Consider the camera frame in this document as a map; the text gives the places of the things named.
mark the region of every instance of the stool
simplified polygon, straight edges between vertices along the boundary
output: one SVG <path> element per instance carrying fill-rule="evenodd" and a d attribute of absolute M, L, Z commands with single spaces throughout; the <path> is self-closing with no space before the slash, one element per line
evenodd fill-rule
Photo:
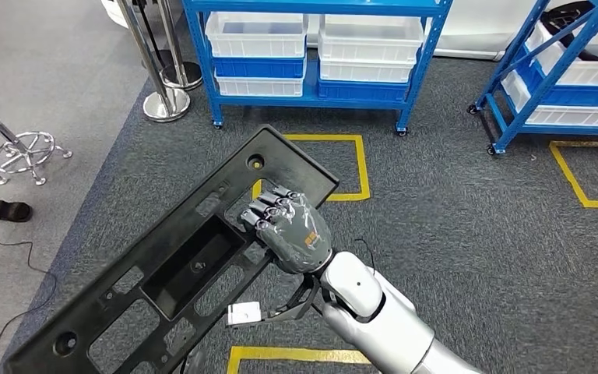
<path fill-rule="evenodd" d="M 8 182 L 5 175 L 25 171 L 30 171 L 36 185 L 43 185 L 47 179 L 39 176 L 36 169 L 44 164 L 55 150 L 62 152 L 64 158 L 72 156 L 71 151 L 61 148 L 47 132 L 31 131 L 15 135 L 0 121 L 0 134 L 6 140 L 0 146 L 0 185 Z"/>

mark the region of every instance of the white tag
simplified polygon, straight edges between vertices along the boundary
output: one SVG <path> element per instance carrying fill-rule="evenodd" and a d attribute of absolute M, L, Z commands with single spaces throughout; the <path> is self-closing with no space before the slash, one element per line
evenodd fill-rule
<path fill-rule="evenodd" d="M 259 302 L 241 302 L 228 306 L 228 326 L 262 321 Z"/>

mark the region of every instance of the person's foot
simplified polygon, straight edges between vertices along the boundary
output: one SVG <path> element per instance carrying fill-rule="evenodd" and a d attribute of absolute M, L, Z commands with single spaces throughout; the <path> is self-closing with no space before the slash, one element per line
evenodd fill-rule
<path fill-rule="evenodd" d="M 26 222 L 33 216 L 33 208 L 26 203 L 8 203 L 0 200 L 0 220 Z"/>

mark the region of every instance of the circular hole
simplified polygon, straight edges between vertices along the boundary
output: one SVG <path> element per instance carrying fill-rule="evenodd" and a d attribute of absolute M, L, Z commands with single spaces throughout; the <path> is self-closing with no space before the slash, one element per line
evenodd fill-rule
<path fill-rule="evenodd" d="M 254 154 L 253 156 L 248 158 L 246 164 L 249 168 L 253 170 L 260 170 L 265 167 L 265 159 L 262 158 L 262 156 L 260 156 L 259 154 Z"/>
<path fill-rule="evenodd" d="M 76 334 L 72 331 L 67 331 L 58 335 L 56 342 L 54 343 L 54 353 L 65 357 L 74 351 L 76 348 Z"/>

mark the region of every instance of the yellow floor marking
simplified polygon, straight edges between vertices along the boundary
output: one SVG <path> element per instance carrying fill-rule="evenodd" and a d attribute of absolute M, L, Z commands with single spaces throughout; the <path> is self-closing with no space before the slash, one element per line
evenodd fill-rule
<path fill-rule="evenodd" d="M 570 170 L 569 166 L 567 165 L 567 162 L 565 161 L 565 158 L 563 157 L 561 151 L 558 149 L 558 147 L 560 147 L 560 146 L 569 146 L 569 147 L 583 147 L 583 146 L 585 146 L 585 147 L 595 147 L 595 148 L 598 148 L 598 142 L 562 142 L 562 141 L 554 141 L 554 142 L 551 142 L 549 144 L 549 149 L 551 150 L 551 153 L 554 155 L 554 158 L 556 159 L 556 162 L 558 162 L 558 166 L 561 167 L 561 170 L 563 171 L 563 174 L 565 174 L 565 177 L 567 178 L 567 180 L 572 185 L 572 189 L 574 189 L 574 194 L 576 195 L 577 198 L 579 198 L 579 201 L 581 202 L 581 204 L 583 205 L 583 207 L 585 207 L 585 208 L 598 208 L 598 200 L 588 199 L 588 196 L 586 196 L 586 193 L 583 192 L 583 189 L 581 188 L 581 185 L 576 180 L 576 177 L 574 176 L 574 174 L 572 173 L 572 170 Z"/>
<path fill-rule="evenodd" d="M 227 374 L 238 374 L 241 360 L 294 360 L 308 362 L 340 362 L 343 364 L 370 364 L 359 351 L 342 349 L 321 350 L 280 347 L 240 347 L 230 349 Z"/>
<path fill-rule="evenodd" d="M 354 142 L 359 171 L 359 185 L 361 192 L 333 193 L 326 201 L 361 201 L 370 199 L 370 184 L 368 182 L 368 167 L 365 164 L 365 151 L 361 135 L 344 134 L 287 134 L 289 140 L 305 142 Z M 262 182 L 257 181 L 252 188 L 252 198 L 255 199 L 262 191 Z"/>

